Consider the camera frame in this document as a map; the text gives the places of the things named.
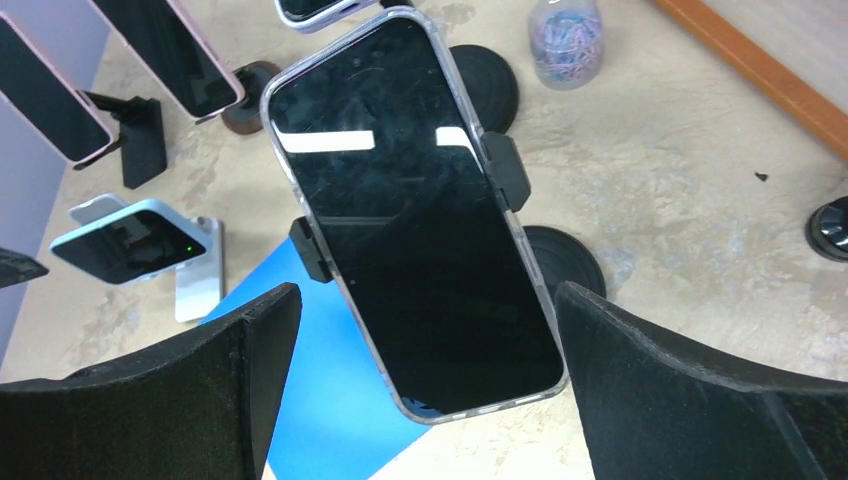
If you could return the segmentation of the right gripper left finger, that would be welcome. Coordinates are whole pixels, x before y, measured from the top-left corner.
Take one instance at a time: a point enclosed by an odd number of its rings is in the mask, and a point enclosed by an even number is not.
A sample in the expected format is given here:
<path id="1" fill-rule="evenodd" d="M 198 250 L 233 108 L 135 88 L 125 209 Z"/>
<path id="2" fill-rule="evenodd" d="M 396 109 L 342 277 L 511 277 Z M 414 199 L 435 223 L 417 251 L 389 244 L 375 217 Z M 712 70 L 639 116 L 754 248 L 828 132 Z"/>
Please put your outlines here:
<path id="1" fill-rule="evenodd" d="M 5 479 L 258 479 L 302 312 L 284 283 L 60 380 L 1 387 Z"/>

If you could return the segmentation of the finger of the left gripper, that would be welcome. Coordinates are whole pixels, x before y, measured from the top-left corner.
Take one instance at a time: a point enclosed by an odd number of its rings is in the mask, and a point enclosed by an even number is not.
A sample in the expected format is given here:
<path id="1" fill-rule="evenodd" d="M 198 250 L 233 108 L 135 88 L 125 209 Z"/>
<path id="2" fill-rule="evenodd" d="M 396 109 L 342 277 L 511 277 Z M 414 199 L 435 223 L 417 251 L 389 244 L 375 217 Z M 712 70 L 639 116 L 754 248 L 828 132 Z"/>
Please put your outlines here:
<path id="1" fill-rule="evenodd" d="M 0 288 L 25 283 L 49 273 L 49 269 L 36 259 L 5 248 L 0 248 Z"/>

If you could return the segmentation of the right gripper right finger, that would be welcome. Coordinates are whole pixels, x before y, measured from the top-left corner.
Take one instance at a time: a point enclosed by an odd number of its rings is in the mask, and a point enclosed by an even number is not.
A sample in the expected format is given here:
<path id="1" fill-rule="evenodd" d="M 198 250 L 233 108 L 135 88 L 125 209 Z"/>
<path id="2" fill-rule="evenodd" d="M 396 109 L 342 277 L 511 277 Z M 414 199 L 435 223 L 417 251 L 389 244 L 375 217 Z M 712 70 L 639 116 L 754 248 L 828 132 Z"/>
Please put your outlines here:
<path id="1" fill-rule="evenodd" d="M 555 295 L 598 479 L 843 479 L 847 386 L 746 360 L 574 283 Z"/>

